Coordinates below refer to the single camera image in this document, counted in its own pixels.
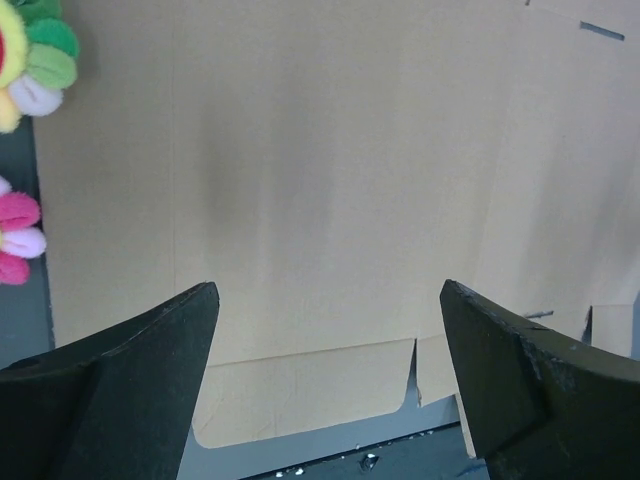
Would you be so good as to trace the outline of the brown cardboard box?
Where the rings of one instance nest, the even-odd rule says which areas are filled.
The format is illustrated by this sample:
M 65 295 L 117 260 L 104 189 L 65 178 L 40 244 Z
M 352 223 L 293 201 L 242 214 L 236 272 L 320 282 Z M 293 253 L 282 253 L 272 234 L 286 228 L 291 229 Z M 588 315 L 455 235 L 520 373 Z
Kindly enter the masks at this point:
M 217 448 L 457 390 L 447 279 L 616 351 L 639 291 L 635 1 L 67 1 L 35 124 L 65 345 L 203 282 Z

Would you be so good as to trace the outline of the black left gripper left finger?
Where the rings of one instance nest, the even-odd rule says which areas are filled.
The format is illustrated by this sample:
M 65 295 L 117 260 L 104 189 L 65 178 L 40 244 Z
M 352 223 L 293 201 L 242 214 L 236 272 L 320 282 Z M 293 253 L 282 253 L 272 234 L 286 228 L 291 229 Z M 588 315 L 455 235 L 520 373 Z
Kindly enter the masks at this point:
M 2 369 L 2 478 L 176 478 L 218 313 L 203 282 Z

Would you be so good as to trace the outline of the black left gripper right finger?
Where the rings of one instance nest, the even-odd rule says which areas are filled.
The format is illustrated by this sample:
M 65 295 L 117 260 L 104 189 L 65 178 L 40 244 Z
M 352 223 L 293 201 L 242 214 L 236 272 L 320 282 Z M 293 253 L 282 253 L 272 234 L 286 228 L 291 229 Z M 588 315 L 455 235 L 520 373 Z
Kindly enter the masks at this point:
M 440 293 L 471 438 L 493 479 L 636 479 L 639 364 L 512 313 Z

